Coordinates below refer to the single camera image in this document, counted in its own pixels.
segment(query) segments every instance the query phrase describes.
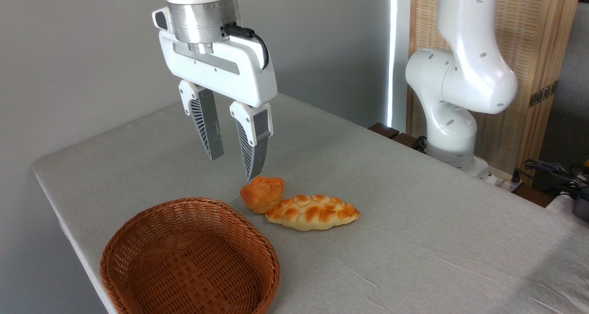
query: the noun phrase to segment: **bread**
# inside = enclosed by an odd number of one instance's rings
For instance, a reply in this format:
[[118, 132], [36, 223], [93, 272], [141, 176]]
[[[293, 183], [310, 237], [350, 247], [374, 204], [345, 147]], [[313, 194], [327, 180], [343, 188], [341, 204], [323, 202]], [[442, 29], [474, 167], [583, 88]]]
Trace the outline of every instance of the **bread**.
[[257, 176], [240, 192], [246, 206], [258, 214], [263, 214], [278, 205], [282, 201], [282, 193], [284, 193], [282, 178], [264, 176]]
[[301, 231], [327, 230], [354, 222], [359, 217], [360, 212], [353, 205], [321, 194], [296, 195], [266, 212], [269, 222]]

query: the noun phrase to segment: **brown woven basket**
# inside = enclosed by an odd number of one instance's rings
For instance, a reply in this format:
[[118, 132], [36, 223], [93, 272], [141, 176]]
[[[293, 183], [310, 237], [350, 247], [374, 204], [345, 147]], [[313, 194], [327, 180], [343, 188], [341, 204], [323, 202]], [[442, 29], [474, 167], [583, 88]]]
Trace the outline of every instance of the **brown woven basket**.
[[183, 198], [137, 214], [103, 252], [119, 313], [262, 314], [280, 279], [270, 242], [228, 205]]

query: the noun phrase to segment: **black wire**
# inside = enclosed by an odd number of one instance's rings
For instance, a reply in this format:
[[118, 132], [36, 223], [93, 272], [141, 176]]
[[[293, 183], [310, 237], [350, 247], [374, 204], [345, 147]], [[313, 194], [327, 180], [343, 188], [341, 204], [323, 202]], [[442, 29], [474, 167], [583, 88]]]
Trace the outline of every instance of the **black wire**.
[[522, 175], [530, 178], [531, 180], [536, 180], [537, 182], [539, 182], [541, 184], [544, 184], [545, 186], [550, 186], [551, 188], [556, 188], [558, 190], [561, 190], [562, 192], [567, 192], [567, 193], [575, 194], [575, 195], [587, 195], [586, 193], [583, 193], [581, 191], [573, 190], [570, 187], [558, 186], [556, 184], [549, 183], [546, 180], [541, 180], [541, 179], [539, 179], [537, 177], [534, 177], [532, 175], [529, 175], [529, 174], [524, 173], [524, 171], [522, 171], [521, 169], [515, 169], [515, 170], [518, 171], [520, 174], [522, 174]]
[[536, 159], [527, 159], [524, 162], [525, 168], [530, 170], [541, 170], [545, 173], [549, 173], [552, 176], [560, 178], [562, 180], [566, 180], [568, 182], [575, 182], [575, 183], [582, 183], [589, 186], [589, 182], [587, 180], [583, 180], [578, 176], [573, 176], [571, 173], [567, 172], [561, 165], [558, 163], [546, 163], [544, 161], [539, 161]]
[[422, 150], [425, 151], [426, 146], [427, 146], [427, 137], [426, 136], [418, 136], [417, 141], [415, 142], [415, 147], [413, 149], [417, 150], [418, 148], [421, 148]]
[[262, 70], [264, 70], [270, 62], [270, 54], [268, 54], [268, 48], [266, 47], [266, 43], [260, 38], [259, 35], [257, 35], [256, 33], [252, 33], [252, 37], [257, 39], [257, 41], [261, 45], [262, 50], [264, 51], [264, 66], [261, 68]]
[[264, 66], [261, 69], [264, 70], [268, 66], [268, 63], [270, 62], [270, 54], [268, 53], [266, 43], [260, 38], [259, 35], [256, 34], [256, 32], [253, 29], [238, 26], [237, 23], [233, 22], [232, 24], [226, 24], [225, 26], [221, 26], [221, 31], [223, 31], [226, 35], [237, 35], [239, 37], [244, 37], [248, 39], [257, 39], [264, 52]]

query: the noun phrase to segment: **gray tablecloth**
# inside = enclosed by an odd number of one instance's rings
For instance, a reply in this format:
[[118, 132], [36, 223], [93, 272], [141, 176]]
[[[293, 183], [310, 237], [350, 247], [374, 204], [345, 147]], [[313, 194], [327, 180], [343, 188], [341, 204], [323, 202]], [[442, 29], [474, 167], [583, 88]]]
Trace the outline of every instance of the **gray tablecloth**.
[[353, 203], [325, 232], [246, 209], [229, 101], [217, 96], [225, 155], [208, 160], [180, 105], [37, 161], [34, 171], [109, 311], [99, 260], [136, 213], [181, 197], [228, 203], [268, 237], [282, 275], [271, 313], [589, 313], [589, 231], [292, 98], [272, 101], [263, 174], [285, 197]]

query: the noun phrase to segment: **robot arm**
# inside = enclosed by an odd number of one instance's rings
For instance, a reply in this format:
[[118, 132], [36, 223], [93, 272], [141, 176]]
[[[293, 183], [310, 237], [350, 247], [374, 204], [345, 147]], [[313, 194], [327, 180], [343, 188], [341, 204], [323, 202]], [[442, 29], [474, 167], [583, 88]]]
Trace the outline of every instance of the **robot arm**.
[[477, 124], [467, 109], [499, 113], [517, 93], [495, 41], [496, 1], [439, 0], [438, 30], [452, 50], [418, 50], [406, 68], [425, 112], [427, 154], [484, 180], [489, 167], [474, 156]]
[[193, 118], [211, 160], [224, 154], [213, 92], [234, 102], [248, 180], [257, 176], [273, 135], [271, 107], [276, 76], [263, 40], [241, 27], [239, 0], [167, 0], [152, 14], [171, 73], [181, 78], [185, 113]]

